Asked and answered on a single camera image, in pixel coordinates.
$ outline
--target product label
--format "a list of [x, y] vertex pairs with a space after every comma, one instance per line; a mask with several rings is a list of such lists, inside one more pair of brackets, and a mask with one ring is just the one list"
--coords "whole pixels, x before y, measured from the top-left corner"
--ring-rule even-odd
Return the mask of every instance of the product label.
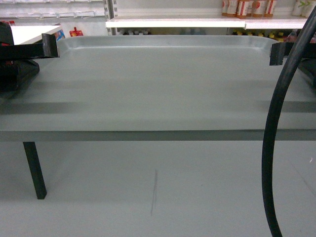
[[253, 8], [253, 2], [254, 2], [254, 0], [251, 0], [250, 2], [249, 2], [249, 5], [248, 5], [248, 9], [247, 9], [247, 14], [251, 14], [252, 13], [252, 8]]
[[237, 15], [238, 16], [246, 16], [248, 10], [249, 2], [248, 1], [240, 1], [238, 4]]
[[236, 14], [237, 5], [238, 5], [238, 0], [229, 0], [227, 14]]
[[303, 8], [302, 16], [306, 16], [307, 11], [309, 10], [310, 1], [305, 1], [305, 6]]
[[275, 6], [277, 4], [276, 0], [269, 0], [267, 5], [266, 14], [273, 14], [273, 11], [275, 9]]
[[227, 8], [228, 8], [228, 0], [223, 0], [222, 13], [227, 13]]
[[252, 7], [253, 7], [253, 14], [263, 14], [266, 9], [266, 0], [256, 0]]
[[293, 7], [293, 16], [300, 16], [303, 13], [303, 8], [305, 6], [305, 1], [302, 0], [296, 0], [295, 5]]
[[310, 4], [308, 6], [305, 6], [305, 8], [307, 9], [305, 12], [305, 17], [310, 16], [310, 14], [314, 10], [315, 6], [316, 6], [316, 1], [310, 1]]

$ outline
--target gray tabletop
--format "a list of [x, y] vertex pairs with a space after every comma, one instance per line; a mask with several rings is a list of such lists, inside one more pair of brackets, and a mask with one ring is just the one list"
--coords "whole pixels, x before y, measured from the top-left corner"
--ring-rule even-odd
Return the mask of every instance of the gray tabletop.
[[[233, 36], [64, 39], [60, 58], [39, 60], [33, 82], [1, 99], [0, 140], [261, 139], [282, 69], [269, 66], [273, 43]], [[315, 138], [315, 113], [315, 90], [297, 71], [279, 122], [282, 139]]]

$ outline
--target store shelf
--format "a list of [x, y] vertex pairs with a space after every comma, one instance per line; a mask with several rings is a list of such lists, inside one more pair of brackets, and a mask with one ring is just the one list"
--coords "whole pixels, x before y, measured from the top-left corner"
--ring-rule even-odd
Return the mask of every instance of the store shelf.
[[104, 4], [92, 2], [60, 2], [32, 4], [0, 4], [1, 18], [76, 18], [104, 16]]
[[107, 28], [152, 28], [152, 27], [223, 27], [245, 29], [301, 29], [306, 18], [288, 15], [267, 18], [222, 17], [220, 15], [205, 16], [119, 16], [106, 22]]
[[249, 18], [245, 20], [245, 29], [301, 29], [306, 22], [304, 17], [274, 16], [272, 19]]
[[108, 28], [147, 27], [244, 27], [245, 21], [213, 15], [120, 16], [106, 22]]

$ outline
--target red packaging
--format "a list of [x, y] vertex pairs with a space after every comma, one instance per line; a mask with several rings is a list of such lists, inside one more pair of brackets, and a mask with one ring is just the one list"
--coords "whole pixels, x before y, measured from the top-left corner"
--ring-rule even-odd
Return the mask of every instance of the red packaging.
[[15, 22], [14, 21], [1, 21], [1, 22], [4, 22], [4, 23], [7, 23], [11, 26], [15, 26]]
[[77, 27], [74, 27], [74, 30], [73, 30], [73, 31], [69, 31], [69, 34], [70, 34], [71, 37], [74, 37], [74, 36], [83, 36], [82, 31], [77, 31]]
[[275, 9], [275, 6], [277, 4], [277, 0], [268, 0], [267, 1], [267, 9], [264, 14], [264, 17], [273, 17], [273, 11]]
[[247, 11], [249, 7], [249, 0], [239, 0], [236, 17], [245, 19], [247, 17]]

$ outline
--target black table leg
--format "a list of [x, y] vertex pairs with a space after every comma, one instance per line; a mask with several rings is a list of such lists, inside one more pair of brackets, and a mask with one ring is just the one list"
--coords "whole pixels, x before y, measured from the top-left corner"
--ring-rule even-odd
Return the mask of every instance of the black table leg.
[[38, 199], [44, 199], [47, 191], [44, 183], [43, 174], [41, 173], [40, 160], [36, 150], [35, 142], [23, 142], [26, 157], [28, 159], [36, 196]]

